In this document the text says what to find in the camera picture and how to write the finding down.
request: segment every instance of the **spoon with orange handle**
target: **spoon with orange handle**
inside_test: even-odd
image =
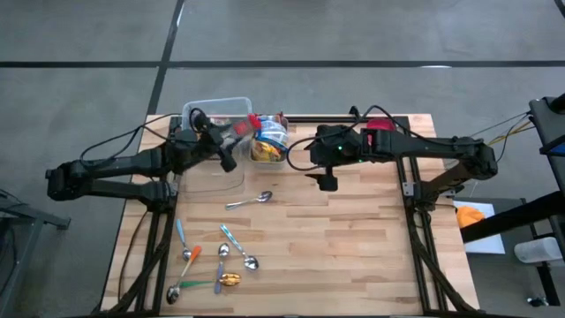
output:
[[[180,283],[185,277],[186,272],[191,267],[192,263],[194,262],[196,257],[198,257],[201,251],[202,251],[201,246],[194,247],[194,249],[192,250],[191,258],[186,263],[185,269],[183,269],[183,273],[180,275],[180,278],[178,278],[177,283],[169,287],[169,289],[167,290],[166,298],[167,298],[167,302],[170,305],[174,304],[177,301],[178,297],[180,296]]]

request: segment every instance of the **wooden table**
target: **wooden table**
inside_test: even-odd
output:
[[[435,136],[430,115],[407,116],[412,130]],[[165,134],[168,124],[165,118],[151,127]],[[314,135],[317,125],[290,125],[291,141]],[[160,142],[145,132],[140,150]],[[310,165],[304,150],[293,150],[292,159],[301,167]],[[422,179],[433,178],[443,171],[438,159],[418,159],[418,165]],[[217,163],[205,163],[183,175],[177,218],[183,222],[189,246],[203,248],[187,279],[215,278],[218,246],[228,241],[219,229],[221,223],[228,226],[249,254],[258,258],[260,269],[254,273],[245,271],[241,254],[230,245],[225,270],[240,274],[242,283],[224,287],[220,295],[214,295],[212,284],[182,290],[174,306],[168,305],[163,297],[161,314],[421,314],[394,163],[360,163],[335,169],[339,191],[334,193],[321,192],[313,179],[292,170],[288,164],[281,170],[257,170],[247,162],[241,185],[237,174],[228,178],[220,176],[220,172]],[[134,182],[146,181],[134,178]],[[232,189],[223,193],[191,193],[196,184]],[[225,203],[248,199],[265,190],[274,193],[269,203],[233,211],[224,209]],[[117,278],[124,254],[144,211],[145,207],[137,201],[126,202],[102,309],[117,302]],[[132,249],[122,292],[141,269],[148,219]],[[454,210],[438,207],[433,212],[432,228],[441,270],[463,298],[478,307]],[[181,250],[178,235],[173,233],[165,291],[175,283],[185,265]],[[147,291],[149,303],[155,273],[156,270]],[[426,281],[434,308],[429,272],[426,272]]]

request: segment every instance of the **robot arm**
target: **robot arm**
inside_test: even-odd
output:
[[[310,161],[325,168],[325,174],[307,174],[315,178],[322,191],[336,191],[333,168],[345,164],[387,163],[405,156],[459,160],[458,165],[430,181],[414,185],[413,196],[418,208],[431,211],[441,193],[461,190],[469,179],[485,180],[496,175],[494,151],[482,140],[462,138],[419,138],[398,131],[361,129],[355,132],[344,125],[319,125],[316,139],[305,149]]]
[[[174,194],[166,181],[136,185],[100,178],[131,174],[162,177],[170,171],[181,174],[212,155],[218,155],[222,168],[230,172],[237,166],[231,150],[246,134],[258,129],[260,122],[254,115],[249,115],[247,120],[233,125],[216,126],[201,112],[195,117],[194,126],[197,132],[175,132],[160,146],[143,150],[136,155],[75,160],[63,163],[54,170],[47,170],[47,194],[55,201],[75,200],[84,195],[134,199],[144,203],[150,211],[164,212]]]

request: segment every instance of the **silver spoon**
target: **silver spoon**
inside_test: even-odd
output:
[[[219,294],[222,291],[222,284],[220,278],[223,274],[223,258],[230,253],[230,246],[228,243],[222,243],[218,248],[218,255],[220,256],[220,265],[218,265],[218,275],[215,277],[214,294]]]
[[[241,252],[241,254],[244,256],[244,266],[245,266],[245,268],[249,269],[249,270],[258,269],[259,268],[259,261],[257,261],[255,256],[247,255],[245,253],[244,248],[241,247],[241,245],[239,245],[236,238],[233,237],[230,230],[228,230],[228,228],[224,224],[220,225],[220,229],[228,237],[228,239],[230,239],[231,243],[233,243],[233,245],[236,246],[236,248],[239,250],[239,252]]]
[[[188,261],[191,259],[191,250],[186,247],[185,232],[183,231],[183,225],[180,223],[180,219],[177,219],[177,231],[180,237],[180,242],[183,243],[183,260]]]
[[[237,208],[239,206],[242,206],[244,204],[255,202],[255,201],[257,201],[259,203],[267,202],[267,201],[271,200],[272,197],[273,197],[272,192],[263,191],[261,194],[259,194],[259,196],[257,198],[247,200],[247,201],[241,201],[241,202],[237,202],[237,203],[226,204],[226,209],[231,210],[231,209]]]
[[[198,255],[200,254],[200,251],[202,251],[202,247],[200,246],[194,247],[194,257],[192,257],[186,263],[185,269],[183,269],[183,273],[178,278],[177,283],[171,285],[167,290],[167,295],[165,296],[165,299],[167,300],[167,303],[169,303],[169,305],[174,304],[177,301],[178,297],[180,296],[180,283],[183,280],[183,277],[185,277],[186,271],[188,271],[188,269],[191,267],[194,259],[196,259],[196,257],[198,257]]]

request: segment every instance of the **concrete floor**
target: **concrete floor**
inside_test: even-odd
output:
[[[159,60],[175,3],[0,0],[0,60]],[[185,4],[172,59],[562,59],[564,30],[553,0],[198,0]],[[72,218],[68,231],[42,233],[19,297],[22,315],[88,314],[100,299],[124,202],[56,203],[45,195],[43,173],[138,125],[155,75],[0,69],[0,187]],[[436,132],[451,136],[526,111],[531,99],[560,95],[564,82],[564,68],[169,70],[157,113],[236,95],[266,113],[344,113],[378,103],[392,113],[431,113]],[[555,190],[538,148],[534,131],[510,139],[499,175],[479,183],[473,196],[531,200]],[[484,282],[500,270],[481,265],[473,275]],[[528,284],[506,284],[498,299],[477,284],[482,309],[520,314]]]

